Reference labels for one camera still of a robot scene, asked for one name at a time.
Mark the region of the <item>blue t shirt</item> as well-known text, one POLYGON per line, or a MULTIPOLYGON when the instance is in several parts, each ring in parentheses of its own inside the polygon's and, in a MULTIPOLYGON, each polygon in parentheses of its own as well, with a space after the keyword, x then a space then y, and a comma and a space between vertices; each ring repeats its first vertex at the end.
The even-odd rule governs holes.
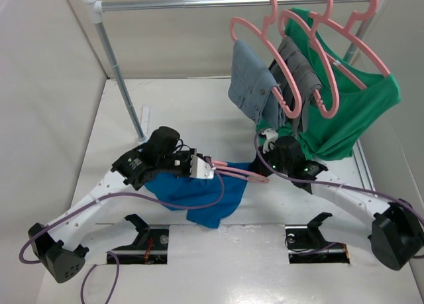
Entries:
POLYGON ((189 207, 186 219, 207 228, 218 228, 222 219, 230 216, 240 205, 247 181, 221 175, 225 192, 220 201, 221 183, 214 179, 193 179, 159 174, 145 184, 156 198, 175 211, 175 205, 189 207))

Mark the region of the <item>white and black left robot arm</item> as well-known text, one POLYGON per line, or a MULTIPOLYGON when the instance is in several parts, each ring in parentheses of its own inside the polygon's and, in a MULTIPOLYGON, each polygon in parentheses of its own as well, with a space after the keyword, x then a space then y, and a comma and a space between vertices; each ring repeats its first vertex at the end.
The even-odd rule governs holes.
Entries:
POLYGON ((159 127, 145 142, 121 155, 103 179, 79 203, 47 225, 28 230, 36 257, 58 283, 72 279, 96 253, 121 246, 142 248, 150 227, 135 213, 104 229, 92 231, 129 189, 139 190, 158 174, 192 176, 197 151, 170 127, 159 127))

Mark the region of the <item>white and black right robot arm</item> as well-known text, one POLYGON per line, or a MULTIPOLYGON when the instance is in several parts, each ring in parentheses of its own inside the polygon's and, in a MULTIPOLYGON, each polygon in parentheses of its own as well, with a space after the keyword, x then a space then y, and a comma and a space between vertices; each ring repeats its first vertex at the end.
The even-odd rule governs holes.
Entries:
POLYGON ((370 230, 371 251, 385 267, 398 271, 421 259, 423 217, 403 199, 342 182, 328 167, 308 160, 292 136, 262 130, 253 138, 256 157, 252 169, 272 174, 320 197, 358 219, 370 230))

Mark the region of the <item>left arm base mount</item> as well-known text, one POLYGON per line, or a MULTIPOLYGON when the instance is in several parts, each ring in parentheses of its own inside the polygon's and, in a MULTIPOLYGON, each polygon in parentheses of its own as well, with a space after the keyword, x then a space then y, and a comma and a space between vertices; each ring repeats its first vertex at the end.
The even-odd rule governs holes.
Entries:
POLYGON ((120 264, 167 264, 169 226, 151 227, 136 214, 127 215, 125 220, 135 225, 137 235, 132 243, 112 250, 120 264))

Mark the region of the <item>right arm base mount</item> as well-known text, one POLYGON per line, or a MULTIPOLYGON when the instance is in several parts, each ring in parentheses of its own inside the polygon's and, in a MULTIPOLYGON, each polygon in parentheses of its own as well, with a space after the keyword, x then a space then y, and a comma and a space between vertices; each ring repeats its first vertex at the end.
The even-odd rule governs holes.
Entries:
POLYGON ((347 247, 325 240, 320 226, 331 213, 323 212, 306 225, 286 225, 284 244, 290 264, 350 264, 347 247))

